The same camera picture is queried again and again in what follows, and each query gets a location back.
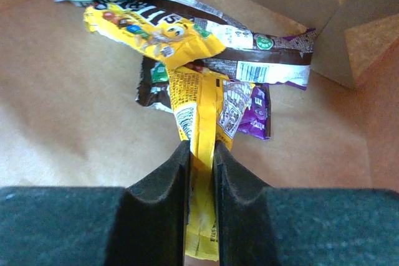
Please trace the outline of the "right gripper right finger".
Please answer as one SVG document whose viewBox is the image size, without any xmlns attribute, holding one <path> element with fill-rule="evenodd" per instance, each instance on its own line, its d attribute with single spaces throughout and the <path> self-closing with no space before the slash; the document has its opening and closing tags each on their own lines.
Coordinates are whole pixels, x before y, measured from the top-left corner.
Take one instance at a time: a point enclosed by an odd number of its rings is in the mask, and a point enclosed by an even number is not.
<svg viewBox="0 0 399 266">
<path fill-rule="evenodd" d="M 220 265 L 280 265 L 266 191 L 270 187 L 218 141 L 213 158 Z"/>
</svg>

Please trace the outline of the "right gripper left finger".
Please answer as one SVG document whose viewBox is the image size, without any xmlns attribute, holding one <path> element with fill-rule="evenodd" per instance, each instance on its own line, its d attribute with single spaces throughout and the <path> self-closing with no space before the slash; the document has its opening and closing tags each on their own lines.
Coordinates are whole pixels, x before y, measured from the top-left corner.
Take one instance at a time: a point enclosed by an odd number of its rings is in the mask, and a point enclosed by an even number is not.
<svg viewBox="0 0 399 266">
<path fill-rule="evenodd" d="M 106 265 L 183 265 L 190 185 L 190 143 L 125 189 Z"/>
</svg>

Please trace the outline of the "yellow snack packet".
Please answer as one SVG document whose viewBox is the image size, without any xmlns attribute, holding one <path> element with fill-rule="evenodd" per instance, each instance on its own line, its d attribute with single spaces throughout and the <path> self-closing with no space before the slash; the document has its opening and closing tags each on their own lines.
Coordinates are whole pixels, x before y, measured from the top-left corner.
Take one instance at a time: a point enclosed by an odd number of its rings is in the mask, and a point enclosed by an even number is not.
<svg viewBox="0 0 399 266">
<path fill-rule="evenodd" d="M 181 140 L 190 142 L 191 174 L 185 254 L 219 259 L 214 211 L 213 158 L 217 141 L 231 149 L 254 84 L 188 67 L 167 71 L 170 102 Z"/>
</svg>

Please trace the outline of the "red paper bag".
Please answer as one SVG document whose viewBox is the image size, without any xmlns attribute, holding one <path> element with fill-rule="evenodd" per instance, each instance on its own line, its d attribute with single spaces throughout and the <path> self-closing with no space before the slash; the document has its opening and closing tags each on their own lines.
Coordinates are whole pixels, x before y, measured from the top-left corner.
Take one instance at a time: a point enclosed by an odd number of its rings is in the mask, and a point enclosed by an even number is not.
<svg viewBox="0 0 399 266">
<path fill-rule="evenodd" d="M 321 28 L 307 90 L 271 87 L 272 138 L 233 155 L 286 187 L 398 189 L 398 0 L 199 0 L 253 31 Z M 180 140 L 135 102 L 141 56 L 69 2 L 1 0 L 1 184 L 128 186 Z"/>
</svg>

